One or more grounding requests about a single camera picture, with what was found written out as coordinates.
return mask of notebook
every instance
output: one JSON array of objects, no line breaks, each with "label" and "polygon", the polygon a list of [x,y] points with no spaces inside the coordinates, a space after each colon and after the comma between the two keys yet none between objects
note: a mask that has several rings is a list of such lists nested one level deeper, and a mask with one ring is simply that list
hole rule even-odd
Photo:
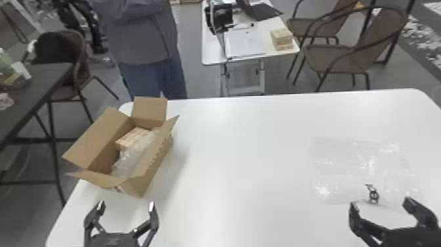
[{"label": "notebook", "polygon": [[265,54],[261,38],[253,28],[224,33],[227,58],[243,58]]}]

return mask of small black object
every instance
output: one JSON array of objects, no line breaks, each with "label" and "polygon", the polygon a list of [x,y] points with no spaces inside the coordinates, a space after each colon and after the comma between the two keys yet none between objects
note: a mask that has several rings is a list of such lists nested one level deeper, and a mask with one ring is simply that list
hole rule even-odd
[{"label": "small black object", "polygon": [[233,27],[233,5],[230,3],[213,5],[213,23],[211,23],[211,6],[204,9],[205,20],[212,34],[227,32]]},{"label": "small black object", "polygon": [[377,189],[373,185],[366,185],[369,190],[369,202],[372,204],[378,204],[380,200],[380,194],[378,194]]},{"label": "small black object", "polygon": [[433,247],[441,246],[441,230],[436,216],[422,204],[406,197],[403,207],[417,219],[415,227],[388,229],[360,216],[352,202],[349,208],[349,227],[369,247]]},{"label": "small black object", "polygon": [[[84,219],[84,247],[147,247],[159,229],[159,217],[153,202],[150,203],[148,208],[150,219],[130,231],[130,233],[107,233],[98,222],[105,210],[104,201],[100,201]],[[98,230],[98,234],[91,236],[94,228]],[[147,231],[149,233],[146,240],[140,246],[138,238]]]},{"label": "small black object", "polygon": [[243,11],[245,11],[245,14],[258,22],[283,14],[282,11],[275,9],[266,3],[251,5],[249,0],[237,0],[236,3],[241,9],[243,9]]}]

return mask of clear plastic bag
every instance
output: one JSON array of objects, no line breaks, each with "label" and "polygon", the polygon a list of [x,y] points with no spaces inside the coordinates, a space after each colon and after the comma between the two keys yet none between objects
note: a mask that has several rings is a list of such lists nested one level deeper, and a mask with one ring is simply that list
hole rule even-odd
[{"label": "clear plastic bag", "polygon": [[[314,189],[326,204],[367,202],[400,208],[405,196],[421,200],[421,191],[397,144],[317,138],[312,146]],[[377,191],[369,197],[367,185]]]},{"label": "clear plastic bag", "polygon": [[152,144],[157,132],[157,130],[149,131],[127,150],[121,151],[119,160],[112,166],[112,175],[121,178],[132,176],[139,159]]},{"label": "clear plastic bag", "polygon": [[7,93],[0,93],[0,111],[6,110],[14,105],[14,101],[9,98]]}]

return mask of open cardboard box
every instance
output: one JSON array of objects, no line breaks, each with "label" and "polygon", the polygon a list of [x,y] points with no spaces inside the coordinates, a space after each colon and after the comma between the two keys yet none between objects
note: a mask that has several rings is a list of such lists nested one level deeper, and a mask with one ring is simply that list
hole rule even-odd
[{"label": "open cardboard box", "polygon": [[[142,197],[153,179],[159,165],[172,145],[171,130],[179,116],[166,120],[167,99],[135,97],[132,116],[109,107],[63,154],[63,158],[83,168],[68,173],[87,180],[103,189]],[[152,129],[158,133],[146,149],[133,175],[128,179],[112,176],[112,165],[119,158],[115,141],[135,127]]]}]

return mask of gray shirt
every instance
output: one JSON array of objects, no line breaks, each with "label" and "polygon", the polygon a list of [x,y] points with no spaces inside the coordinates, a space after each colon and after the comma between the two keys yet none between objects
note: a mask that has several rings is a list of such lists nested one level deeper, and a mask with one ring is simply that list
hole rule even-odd
[{"label": "gray shirt", "polygon": [[118,62],[149,64],[177,51],[169,0],[91,0]]}]

